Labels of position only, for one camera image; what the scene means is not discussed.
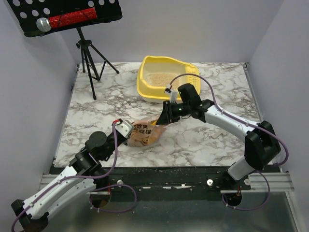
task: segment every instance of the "yellow litter box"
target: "yellow litter box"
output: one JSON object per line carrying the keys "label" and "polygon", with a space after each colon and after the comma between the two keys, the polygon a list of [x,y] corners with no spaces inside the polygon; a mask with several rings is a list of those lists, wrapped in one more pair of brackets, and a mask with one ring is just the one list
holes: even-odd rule
{"label": "yellow litter box", "polygon": [[[146,56],[140,66],[137,76],[137,91],[147,102],[161,103],[169,100],[168,94],[164,92],[166,85],[170,81],[183,73],[198,74],[195,65],[185,63],[170,57]],[[173,82],[173,89],[179,86],[191,83],[194,85],[197,93],[201,91],[201,81],[195,76],[182,76]],[[178,93],[177,101],[181,102]]]}

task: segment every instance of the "microphone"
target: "microphone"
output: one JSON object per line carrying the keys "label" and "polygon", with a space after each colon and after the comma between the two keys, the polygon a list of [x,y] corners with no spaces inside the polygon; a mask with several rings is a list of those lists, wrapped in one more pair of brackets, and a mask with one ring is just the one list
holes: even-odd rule
{"label": "microphone", "polygon": [[97,19],[97,13],[94,7],[75,11],[63,15],[53,16],[50,18],[39,18],[37,27],[42,32],[49,32],[51,29],[69,26],[75,23],[81,23],[88,20]]}

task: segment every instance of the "white marble table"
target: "white marble table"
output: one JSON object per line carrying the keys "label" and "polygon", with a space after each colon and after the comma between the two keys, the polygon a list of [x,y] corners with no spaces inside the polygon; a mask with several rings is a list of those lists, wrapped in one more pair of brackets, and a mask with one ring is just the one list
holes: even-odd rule
{"label": "white marble table", "polygon": [[[254,100],[241,64],[195,63],[212,84],[218,103],[239,116],[259,121]],[[68,165],[74,154],[95,131],[111,133],[116,118],[134,121],[160,114],[162,104],[148,103],[136,90],[140,63],[115,63],[116,74],[106,67],[101,82],[94,81],[97,100],[92,98],[87,73],[78,73],[75,88],[54,165]],[[211,99],[202,83],[201,99]],[[232,134],[214,138],[219,128],[196,119],[184,119],[167,126],[155,144],[147,147],[119,147],[117,166],[215,166],[231,165],[243,156],[244,145]],[[113,156],[103,166],[111,166]]]}

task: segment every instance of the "white backdrop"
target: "white backdrop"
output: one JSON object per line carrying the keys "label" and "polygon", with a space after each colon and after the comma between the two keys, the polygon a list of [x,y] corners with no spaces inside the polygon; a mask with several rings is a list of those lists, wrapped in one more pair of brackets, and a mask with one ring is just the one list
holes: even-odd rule
{"label": "white backdrop", "polygon": [[[122,19],[83,28],[85,38],[111,61],[141,62],[146,55],[154,55],[190,62],[240,62],[249,61],[283,0],[119,2]],[[77,31],[62,35],[80,62]],[[94,60],[102,62],[97,55]]]}
{"label": "white backdrop", "polygon": [[309,1],[284,0],[250,60],[249,75],[264,119],[290,150],[286,168],[309,229],[308,65]]}
{"label": "white backdrop", "polygon": [[60,136],[76,64],[60,34],[26,38],[0,0],[0,231],[39,188]]}

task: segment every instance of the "black music stand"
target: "black music stand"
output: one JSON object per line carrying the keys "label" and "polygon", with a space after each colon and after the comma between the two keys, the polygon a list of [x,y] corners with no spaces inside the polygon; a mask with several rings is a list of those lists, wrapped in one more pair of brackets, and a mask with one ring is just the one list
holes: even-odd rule
{"label": "black music stand", "polygon": [[[96,97],[96,93],[95,93],[95,88],[93,86],[92,78],[97,80],[97,81],[101,81],[101,77],[102,77],[102,74],[103,74],[103,71],[104,71],[106,63],[108,63],[112,67],[112,69],[115,70],[115,72],[117,74],[119,74],[119,71],[96,49],[96,47],[93,46],[91,40],[86,40],[85,39],[81,28],[76,28],[76,29],[77,29],[77,32],[78,32],[80,38],[81,38],[81,40],[76,44],[76,46],[77,46],[78,49],[81,50],[81,53],[82,53],[83,73],[86,72],[85,64],[84,64],[84,62],[86,62],[86,67],[87,67],[87,71],[88,71],[88,75],[89,75],[89,80],[90,80],[90,85],[91,85],[91,89],[92,89],[93,99],[96,100],[97,97]],[[102,67],[100,76],[98,75],[98,71],[97,71],[97,69],[95,67],[95,64],[93,62],[93,59],[91,57],[91,54],[90,54],[90,51],[89,51],[89,46],[92,47],[93,50],[95,50],[95,52],[98,53],[99,56],[101,56],[104,59],[104,63],[103,63],[103,67]],[[93,77],[91,75],[90,67],[92,68],[92,70],[95,73],[96,77]]]}
{"label": "black music stand", "polygon": [[[35,36],[45,36],[57,31],[63,31],[68,29],[76,28],[81,40],[76,44],[78,48],[81,49],[82,54],[82,65],[83,72],[85,73],[84,63],[86,62],[87,71],[89,74],[91,89],[93,93],[93,99],[96,99],[95,90],[93,87],[92,78],[100,81],[102,73],[106,63],[108,63],[116,73],[119,71],[92,45],[91,40],[85,40],[82,33],[81,27],[98,24],[98,23],[110,23],[122,18],[121,7],[119,5],[119,0],[36,0],[27,3],[25,0],[13,1],[7,0],[11,9],[13,10],[16,18],[19,21],[19,25],[27,37]],[[63,15],[67,13],[72,13],[75,11],[80,11],[89,8],[95,8],[97,19],[85,21],[82,23],[76,23],[73,25],[68,25],[64,27],[59,27],[51,29],[48,32],[42,32],[38,29],[36,21],[41,18],[49,18],[51,16]],[[92,47],[95,52],[97,52],[103,59],[104,64],[101,70],[100,76],[94,65],[93,59],[91,57],[89,46]],[[91,76],[90,68],[93,69],[95,77]]]}

